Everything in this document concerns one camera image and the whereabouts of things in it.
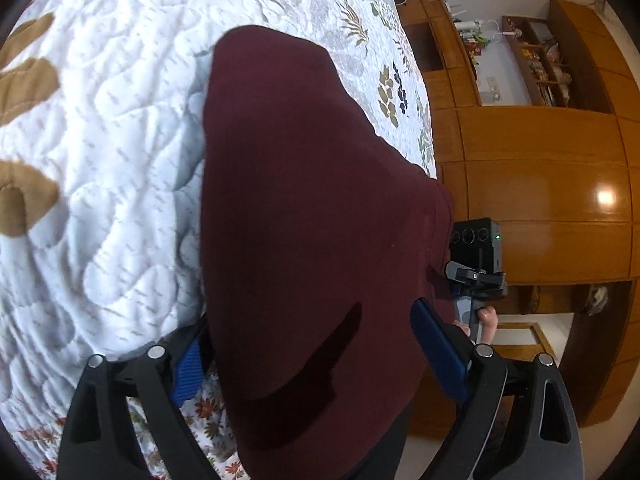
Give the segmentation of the person right hand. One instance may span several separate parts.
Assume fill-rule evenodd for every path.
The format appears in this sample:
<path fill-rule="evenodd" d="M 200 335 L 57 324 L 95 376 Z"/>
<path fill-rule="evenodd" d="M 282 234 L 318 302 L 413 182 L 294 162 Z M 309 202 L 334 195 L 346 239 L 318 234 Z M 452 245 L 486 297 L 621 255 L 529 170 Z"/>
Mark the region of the person right hand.
<path fill-rule="evenodd" d="M 479 342 L 480 344 L 491 344 L 498 330 L 498 313 L 493 306 L 486 306 L 477 310 L 476 314 L 478 319 L 478 329 L 482 332 L 480 334 L 480 338 L 474 338 L 472 336 L 472 330 L 468 324 L 462 323 L 459 320 L 454 320 L 454 326 L 460 327 L 462 332 L 474 342 Z"/>

